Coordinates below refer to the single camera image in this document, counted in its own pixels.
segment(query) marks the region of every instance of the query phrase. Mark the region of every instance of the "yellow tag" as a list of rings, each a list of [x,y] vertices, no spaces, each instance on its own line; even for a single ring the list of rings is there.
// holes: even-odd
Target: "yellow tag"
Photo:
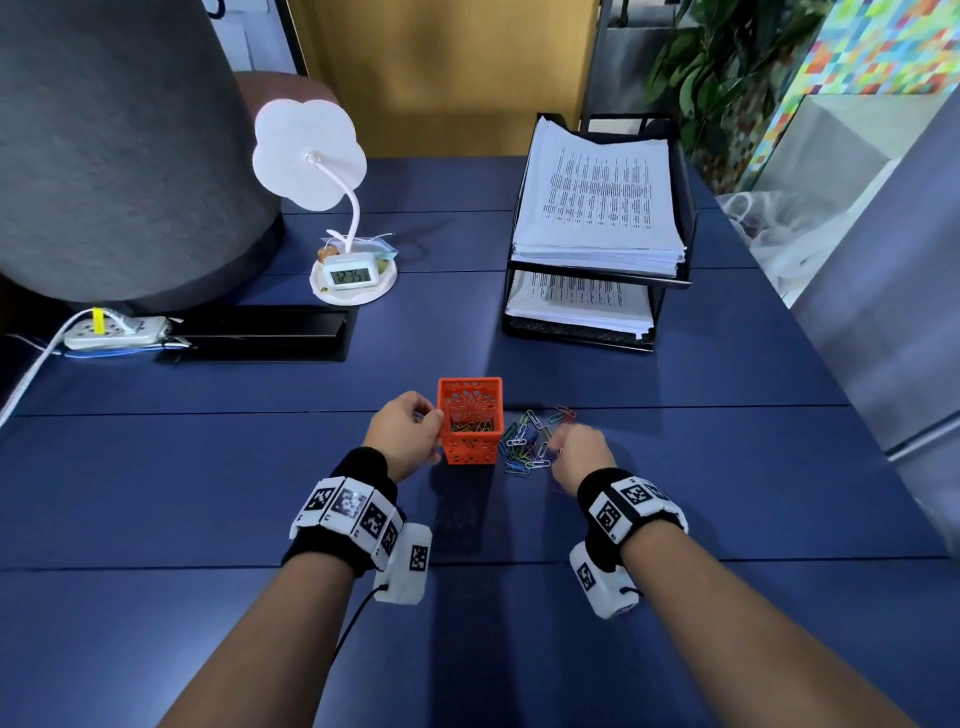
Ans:
[[[104,324],[104,309],[103,308],[94,308],[93,309],[93,332],[103,336],[107,333],[107,327]]]

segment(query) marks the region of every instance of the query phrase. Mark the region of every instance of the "multicolored pixel pattern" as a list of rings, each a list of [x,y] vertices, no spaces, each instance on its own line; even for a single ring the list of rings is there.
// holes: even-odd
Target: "multicolored pixel pattern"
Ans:
[[[839,0],[746,165],[750,189],[805,95],[950,93],[960,82],[960,0]]]

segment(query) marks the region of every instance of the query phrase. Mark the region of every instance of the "person's right arm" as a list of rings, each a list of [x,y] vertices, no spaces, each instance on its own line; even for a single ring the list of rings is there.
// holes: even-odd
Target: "person's right arm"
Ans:
[[[576,495],[615,467],[603,434],[565,425],[553,473]],[[675,524],[643,525],[620,550],[714,714],[736,728],[914,726],[883,693],[724,568]]]

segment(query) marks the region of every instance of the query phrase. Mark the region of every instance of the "clock display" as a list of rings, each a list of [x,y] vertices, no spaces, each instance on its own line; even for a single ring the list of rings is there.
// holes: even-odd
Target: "clock display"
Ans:
[[[366,283],[370,280],[369,268],[355,268],[350,271],[333,271],[330,278],[334,285],[344,285],[345,283]]]

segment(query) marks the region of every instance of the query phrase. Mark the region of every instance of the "forearm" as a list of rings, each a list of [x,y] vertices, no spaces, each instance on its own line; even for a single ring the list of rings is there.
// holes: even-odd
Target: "forearm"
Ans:
[[[913,725],[672,523],[643,526],[621,555],[725,725]]]
[[[350,566],[326,554],[287,562],[160,728],[312,725],[353,580]]]

